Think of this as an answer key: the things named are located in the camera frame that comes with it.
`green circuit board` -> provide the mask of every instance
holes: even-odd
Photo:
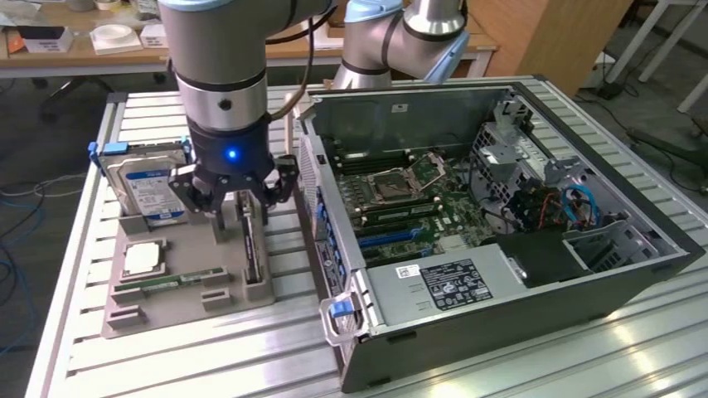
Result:
[[[433,156],[435,161],[425,154],[408,168],[339,176],[367,266],[467,249],[493,236],[456,171]],[[409,239],[372,244],[405,233],[411,233]]]

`wooden desk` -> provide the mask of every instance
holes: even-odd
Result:
[[[97,56],[93,52],[88,32],[96,22],[113,16],[111,12],[93,10],[72,12],[61,3],[47,3],[40,13],[48,23],[67,26],[75,32],[75,43],[64,54],[29,54],[25,50],[8,54],[7,39],[16,35],[9,29],[0,34],[0,78],[49,77],[76,75],[113,75],[165,71],[167,49],[145,49],[140,51]],[[297,32],[300,27],[291,27],[283,35]],[[471,20],[468,30],[472,33],[468,54],[464,59],[475,60],[469,72],[483,75],[491,53],[496,50],[496,42],[483,33],[479,25]],[[268,66],[301,66],[308,58],[308,39],[265,47]],[[316,65],[337,65],[341,50],[325,50],[315,53]]]

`wooden cabinet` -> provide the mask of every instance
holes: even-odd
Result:
[[[469,0],[499,43],[487,76],[541,74],[568,95],[579,90],[632,0]]]

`red cable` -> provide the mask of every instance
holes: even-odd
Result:
[[[543,200],[541,219],[539,220],[539,227],[537,227],[539,230],[543,228],[543,216],[545,215],[545,207],[547,207],[548,204],[549,204],[549,198],[551,198],[552,196],[553,196],[553,192],[551,192],[551,193],[545,196],[545,199]]]

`power supply label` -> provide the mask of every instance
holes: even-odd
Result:
[[[469,259],[421,268],[420,275],[431,291],[435,306],[443,311],[492,298],[489,288]]]

